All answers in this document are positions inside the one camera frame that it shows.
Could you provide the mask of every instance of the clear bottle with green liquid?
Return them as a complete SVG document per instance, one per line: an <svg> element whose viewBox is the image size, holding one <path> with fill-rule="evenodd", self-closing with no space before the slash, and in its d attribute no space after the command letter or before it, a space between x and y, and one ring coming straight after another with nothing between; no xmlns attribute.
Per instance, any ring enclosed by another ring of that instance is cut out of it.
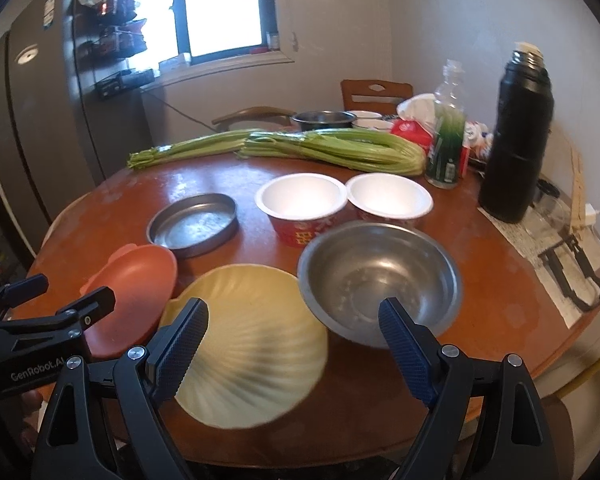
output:
<svg viewBox="0 0 600 480"><path fill-rule="evenodd" d="M436 89L436 133L429 149L425 177L436 187L451 189L458 184L464 138L464 89L462 64L446 60L445 82Z"/></svg>

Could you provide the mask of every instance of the black thermos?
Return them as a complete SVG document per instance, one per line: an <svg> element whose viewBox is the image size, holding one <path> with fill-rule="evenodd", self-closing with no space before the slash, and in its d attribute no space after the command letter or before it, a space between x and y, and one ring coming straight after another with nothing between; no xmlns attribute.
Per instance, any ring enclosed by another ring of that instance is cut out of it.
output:
<svg viewBox="0 0 600 480"><path fill-rule="evenodd" d="M553 114L542 53L517 43L500 81L493 146L478 195L480 206L498 220L520 222L531 204Z"/></svg>

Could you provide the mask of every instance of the screw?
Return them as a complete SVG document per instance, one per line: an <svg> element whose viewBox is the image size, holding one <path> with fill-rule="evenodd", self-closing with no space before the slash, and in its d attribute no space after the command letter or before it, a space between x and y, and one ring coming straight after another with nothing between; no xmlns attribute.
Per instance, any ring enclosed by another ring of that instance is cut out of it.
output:
<svg viewBox="0 0 600 480"><path fill-rule="evenodd" d="M509 364L511 366L515 366L515 367L522 366L522 357L520 357L517 354L509 354L507 356L507 361L509 362Z"/></svg>
<svg viewBox="0 0 600 480"><path fill-rule="evenodd" d="M80 356L77 356L77 355L74 355L73 357L69 357L66 360L66 367L69 368L69 370L73 370L74 368L77 368L81 364L82 364L82 359L80 359Z"/></svg>
<svg viewBox="0 0 600 480"><path fill-rule="evenodd" d="M129 357L129 359L133 359L133 361L135 361L144 355L144 348L141 346L134 346L133 348L129 349L129 352L127 352L126 355Z"/></svg>
<svg viewBox="0 0 600 480"><path fill-rule="evenodd" d="M458 357L460 355L458 347L453 345L444 345L442 347L442 353L447 357Z"/></svg>

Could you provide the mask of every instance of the wooden table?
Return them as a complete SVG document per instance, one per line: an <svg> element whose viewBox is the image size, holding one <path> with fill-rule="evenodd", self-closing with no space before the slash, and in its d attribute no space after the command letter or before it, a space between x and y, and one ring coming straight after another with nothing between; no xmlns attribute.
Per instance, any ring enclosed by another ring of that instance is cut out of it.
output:
<svg viewBox="0 0 600 480"><path fill-rule="evenodd" d="M46 274L49 292L20 307L18 316L47 316L78 298L80 286L113 251L130 242L146 242L147 223L158 210L203 192L233 197L241 229L217 250L178 264L174 297L196 276L224 264L266 264L295 273L301 250L278 242L253 197L273 177L298 172L325 173L342 182L355 174L317 162L237 160L233 155L135 173L120 171L59 223L30 270L30 274ZM456 260L464 282L458 318L440 341L482 359L500 360L515 352L538 376L596 313L585 314L567 329L531 264L476 209L479 182L475 176L454 190L424 185L433 196L434 208L420 228ZM472 401L467 417L476 417L479 409L480 403ZM418 433L426 409L410 396L388 351L359 346L330 333L323 377L298 407L272 423L250 430L217 430L190 418L174 400L160 412L188 460L292 467L353 460L406 446ZM124 435L119 411L109 413L116 433Z"/></svg>

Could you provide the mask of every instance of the plastic bottle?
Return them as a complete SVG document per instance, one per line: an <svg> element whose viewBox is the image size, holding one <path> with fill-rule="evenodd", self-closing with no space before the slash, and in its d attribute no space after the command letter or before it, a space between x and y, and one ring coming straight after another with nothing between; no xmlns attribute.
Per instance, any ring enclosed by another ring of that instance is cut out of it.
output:
<svg viewBox="0 0 600 480"><path fill-rule="evenodd" d="M429 149L426 179L434 186L451 189L458 184L464 138L464 90L462 64L446 60L445 82L436 89L436 134Z"/></svg>
<svg viewBox="0 0 600 480"><path fill-rule="evenodd" d="M480 206L503 222L520 222L533 200L553 113L542 53L517 43L500 81L493 147L478 195Z"/></svg>

